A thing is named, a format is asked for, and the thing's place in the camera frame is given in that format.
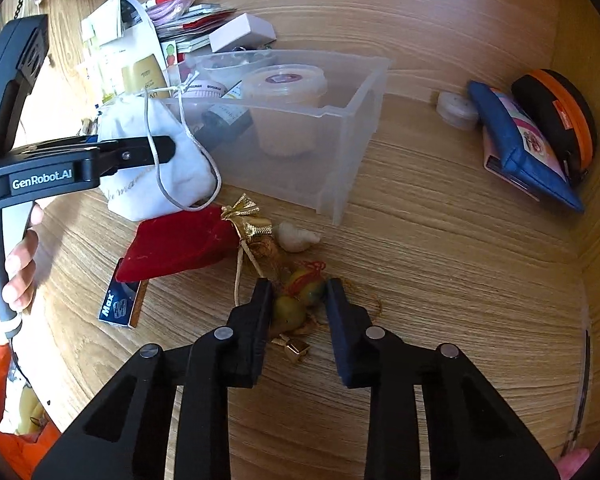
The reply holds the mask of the person left hand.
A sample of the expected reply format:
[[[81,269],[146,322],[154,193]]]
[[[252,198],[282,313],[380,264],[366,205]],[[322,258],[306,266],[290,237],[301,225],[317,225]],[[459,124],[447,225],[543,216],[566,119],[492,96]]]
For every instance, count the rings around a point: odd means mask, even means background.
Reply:
[[[23,239],[7,256],[5,269],[9,281],[3,287],[2,297],[15,312],[22,312],[30,306],[34,296],[34,256],[38,250],[38,232],[30,226]]]

